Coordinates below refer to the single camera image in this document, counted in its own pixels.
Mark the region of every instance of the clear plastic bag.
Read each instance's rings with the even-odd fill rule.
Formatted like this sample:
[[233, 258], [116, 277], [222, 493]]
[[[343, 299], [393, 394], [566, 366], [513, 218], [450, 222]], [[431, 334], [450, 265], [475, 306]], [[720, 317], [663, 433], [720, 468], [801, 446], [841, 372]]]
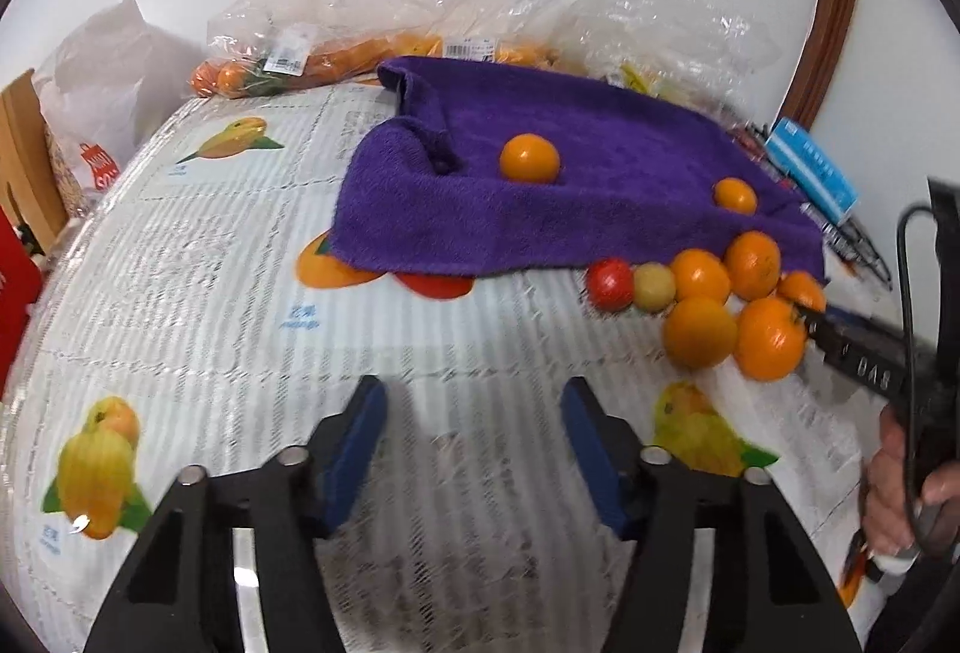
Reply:
[[696, 0], [240, 0], [209, 25], [201, 95], [272, 95], [390, 57], [457, 56], [611, 80], [714, 117], [779, 56], [765, 28]]

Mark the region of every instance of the purple towel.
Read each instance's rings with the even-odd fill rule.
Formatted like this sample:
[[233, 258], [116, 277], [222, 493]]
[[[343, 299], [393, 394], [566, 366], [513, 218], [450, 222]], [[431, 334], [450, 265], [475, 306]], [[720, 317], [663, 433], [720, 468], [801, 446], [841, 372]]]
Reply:
[[[600, 81], [482, 62], [402, 57], [380, 67], [397, 117], [357, 146], [330, 250], [370, 271], [480, 275], [722, 256], [746, 230], [781, 248], [784, 271], [823, 277], [820, 231], [714, 122]], [[560, 151], [555, 184], [499, 173], [500, 150], [534, 132]], [[746, 217], [713, 204], [725, 176], [757, 192]]]

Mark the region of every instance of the table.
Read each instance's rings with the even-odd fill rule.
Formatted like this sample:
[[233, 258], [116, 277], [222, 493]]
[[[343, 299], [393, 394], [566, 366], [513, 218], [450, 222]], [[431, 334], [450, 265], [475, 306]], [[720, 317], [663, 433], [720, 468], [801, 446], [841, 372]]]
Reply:
[[[587, 376], [608, 413], [650, 439], [659, 393], [688, 377], [661, 351], [659, 317], [593, 311], [579, 271], [480, 279], [448, 301], [392, 274], [317, 289], [333, 274], [298, 261], [304, 250], [316, 261], [352, 150], [392, 108], [390, 93], [359, 84], [191, 100], [59, 264], [0, 428], [3, 580], [52, 653], [82, 648], [136, 536], [121, 524], [95, 541], [42, 512], [91, 407], [115, 396], [136, 413], [142, 498], [127, 504], [149, 509], [181, 466], [241, 471], [304, 441], [363, 373], [387, 384], [388, 425], [352, 520], [318, 548], [347, 649], [600, 649], [632, 546], [597, 520], [560, 389]], [[248, 118], [272, 146], [190, 157]], [[822, 388], [823, 373], [809, 359], [805, 378]], [[728, 360], [689, 379], [781, 456], [771, 473], [837, 577], [857, 525], [853, 425], [797, 375], [759, 385]], [[235, 544], [251, 568], [251, 543]], [[699, 649], [709, 548], [704, 533], [684, 650]], [[248, 650], [260, 650], [250, 582], [238, 592]]]

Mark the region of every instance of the screw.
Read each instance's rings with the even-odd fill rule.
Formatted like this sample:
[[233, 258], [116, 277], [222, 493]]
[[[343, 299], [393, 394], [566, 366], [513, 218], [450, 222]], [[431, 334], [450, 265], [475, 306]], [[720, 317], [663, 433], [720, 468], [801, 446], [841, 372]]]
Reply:
[[652, 466], [666, 466], [670, 463], [671, 456], [662, 447], [644, 447], [640, 451], [640, 460]]
[[766, 469], [759, 469], [757, 466], [750, 466], [750, 469], [743, 472], [743, 478], [751, 485], [769, 485], [773, 482]]
[[176, 480], [181, 485], [196, 485], [206, 476], [206, 469], [203, 466], [184, 466], [181, 473], [176, 476]]
[[297, 466], [302, 464], [309, 456], [310, 453], [306, 451], [306, 447], [291, 445], [291, 447], [284, 447], [283, 450], [280, 450], [277, 461], [280, 461], [283, 466]]

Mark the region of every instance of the plastic bag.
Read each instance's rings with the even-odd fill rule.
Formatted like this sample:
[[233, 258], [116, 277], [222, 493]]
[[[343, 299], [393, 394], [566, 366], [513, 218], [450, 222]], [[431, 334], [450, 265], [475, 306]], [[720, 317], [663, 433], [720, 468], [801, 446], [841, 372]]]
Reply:
[[142, 143], [189, 97], [196, 49], [143, 21], [136, 0], [94, 14], [32, 82], [56, 147], [93, 204]]
[[241, 0], [211, 21], [201, 95], [272, 95], [400, 55], [606, 79], [712, 114], [779, 56], [765, 28], [695, 0]]

